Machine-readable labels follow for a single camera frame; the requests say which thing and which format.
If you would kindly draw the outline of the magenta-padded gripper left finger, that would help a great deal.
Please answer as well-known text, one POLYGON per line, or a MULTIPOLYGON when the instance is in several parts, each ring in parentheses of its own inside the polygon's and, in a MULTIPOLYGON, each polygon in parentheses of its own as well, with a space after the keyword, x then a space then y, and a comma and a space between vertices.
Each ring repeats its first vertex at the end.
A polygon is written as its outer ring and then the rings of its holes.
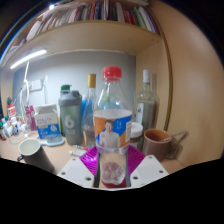
POLYGON ((58 176, 84 188, 98 186, 97 149, 92 148, 80 157, 72 157, 59 171, 58 176))

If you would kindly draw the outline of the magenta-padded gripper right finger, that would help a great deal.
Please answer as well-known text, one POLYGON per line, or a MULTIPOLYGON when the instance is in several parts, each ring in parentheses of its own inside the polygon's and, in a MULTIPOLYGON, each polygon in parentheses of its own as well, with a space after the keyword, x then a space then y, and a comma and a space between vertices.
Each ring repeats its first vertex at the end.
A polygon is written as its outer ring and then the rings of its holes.
POLYGON ((168 175, 154 155, 144 155, 138 149, 130 146, 126 156, 128 188, 143 187, 168 175))

